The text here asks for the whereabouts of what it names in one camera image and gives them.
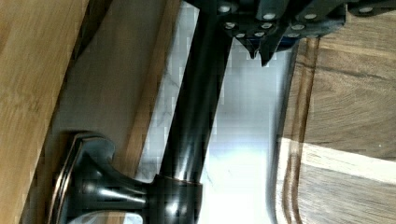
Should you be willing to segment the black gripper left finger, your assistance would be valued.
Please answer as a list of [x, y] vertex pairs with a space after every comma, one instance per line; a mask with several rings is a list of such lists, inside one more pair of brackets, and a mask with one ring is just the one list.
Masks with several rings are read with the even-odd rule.
[[252, 59], [272, 59], [282, 38], [282, 0], [218, 0], [217, 13]]

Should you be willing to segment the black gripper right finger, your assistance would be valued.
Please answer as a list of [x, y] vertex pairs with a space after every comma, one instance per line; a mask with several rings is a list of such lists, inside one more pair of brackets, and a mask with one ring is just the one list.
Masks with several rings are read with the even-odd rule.
[[275, 30], [260, 43], [262, 66], [275, 54], [282, 37], [294, 25], [322, 27], [330, 19], [345, 19], [346, 11], [372, 17], [395, 9], [395, 0], [260, 0], [260, 20], [273, 21]]

